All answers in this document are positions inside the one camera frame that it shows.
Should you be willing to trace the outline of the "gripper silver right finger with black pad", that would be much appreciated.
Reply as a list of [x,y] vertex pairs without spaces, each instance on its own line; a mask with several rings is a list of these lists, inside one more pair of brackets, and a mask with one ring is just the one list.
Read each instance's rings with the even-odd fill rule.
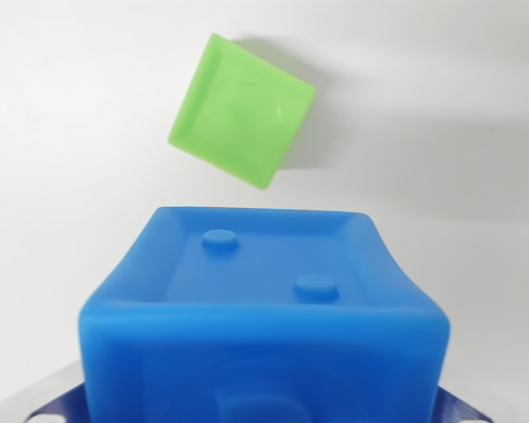
[[438,387],[436,401],[431,417],[432,423],[491,422],[492,419],[453,395],[448,390]]

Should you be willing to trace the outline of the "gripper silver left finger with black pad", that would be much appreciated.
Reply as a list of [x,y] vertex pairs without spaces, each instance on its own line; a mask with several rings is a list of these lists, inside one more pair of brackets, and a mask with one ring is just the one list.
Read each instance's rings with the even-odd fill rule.
[[62,367],[28,388],[25,422],[85,420],[84,374],[80,360]]

